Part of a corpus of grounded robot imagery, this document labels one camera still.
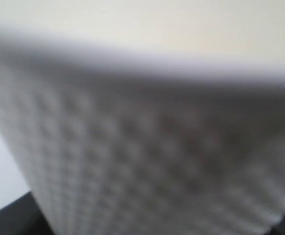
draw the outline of embossed dot pattern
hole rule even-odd
[[[285,213],[284,116],[46,81],[0,65],[0,131],[56,234],[260,235]]]

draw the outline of textured plastic surface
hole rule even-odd
[[[127,99],[0,64],[0,131],[58,235],[260,235],[285,213],[282,113]]]

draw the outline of black surface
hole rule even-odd
[[[38,234],[52,235],[53,233],[45,222],[31,193],[25,194],[0,210],[0,235]]]
[[[31,193],[0,210],[0,235],[54,235]],[[285,235],[285,216],[264,235]]]

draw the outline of dark floor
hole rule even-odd
[[[31,193],[0,210],[0,235],[54,235]],[[285,235],[285,216],[264,235]]]

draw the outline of white textured container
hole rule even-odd
[[[0,131],[57,235],[260,235],[285,212],[285,65],[0,30]]]

